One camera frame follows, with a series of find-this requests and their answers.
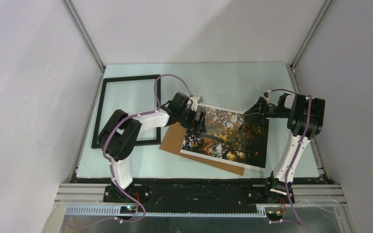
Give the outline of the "autumn leaves photo print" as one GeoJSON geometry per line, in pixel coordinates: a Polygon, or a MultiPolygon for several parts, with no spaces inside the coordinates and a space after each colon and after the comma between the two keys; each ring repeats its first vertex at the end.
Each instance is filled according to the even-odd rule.
{"type": "Polygon", "coordinates": [[[181,153],[265,171],[268,119],[209,104],[200,104],[200,107],[205,111],[205,132],[187,130],[181,153]]]}

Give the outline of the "black picture frame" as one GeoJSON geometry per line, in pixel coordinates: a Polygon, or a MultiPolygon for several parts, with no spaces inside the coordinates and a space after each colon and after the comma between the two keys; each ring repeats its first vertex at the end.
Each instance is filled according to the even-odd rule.
{"type": "MultiPolygon", "coordinates": [[[[91,148],[92,149],[100,149],[101,148],[101,146],[99,145],[99,143],[97,141],[97,137],[99,135],[101,116],[102,116],[102,110],[103,110],[103,103],[104,103],[104,97],[105,97],[105,93],[106,93],[107,84],[108,83],[114,83],[114,82],[154,80],[154,79],[158,78],[159,76],[160,76],[159,74],[154,74],[154,75],[115,77],[115,78],[103,79],[101,94],[100,94],[99,104],[98,104],[98,109],[97,109],[97,115],[96,115],[96,120],[95,120],[94,133],[93,133],[92,143],[91,143],[91,148]]],[[[156,129],[155,131],[156,131],[155,132],[155,139],[137,140],[135,145],[136,146],[160,145],[161,144],[161,130],[156,129]]]]}

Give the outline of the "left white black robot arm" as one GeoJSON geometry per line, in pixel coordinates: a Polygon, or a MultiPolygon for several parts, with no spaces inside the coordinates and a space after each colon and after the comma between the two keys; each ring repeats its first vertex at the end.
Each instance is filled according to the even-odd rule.
{"type": "Polygon", "coordinates": [[[154,110],[128,114],[118,109],[112,114],[97,141],[103,157],[109,163],[118,199],[129,202],[134,196],[134,189],[130,186],[133,176],[129,155],[136,145],[138,135],[149,129],[160,129],[176,123],[192,132],[204,133],[206,112],[201,106],[202,101],[201,96],[178,92],[173,99],[164,104],[159,103],[154,110]]]}

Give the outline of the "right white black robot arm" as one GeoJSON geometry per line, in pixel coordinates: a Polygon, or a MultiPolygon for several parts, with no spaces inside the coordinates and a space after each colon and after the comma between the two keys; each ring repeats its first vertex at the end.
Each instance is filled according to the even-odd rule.
{"type": "Polygon", "coordinates": [[[275,203],[290,195],[296,166],[306,146],[321,132],[324,112],[324,99],[285,93],[279,97],[277,104],[272,104],[270,92],[265,92],[255,105],[244,112],[244,120],[249,124],[264,123],[270,118],[287,120],[287,145],[263,189],[263,197],[267,202],[275,203]]]}

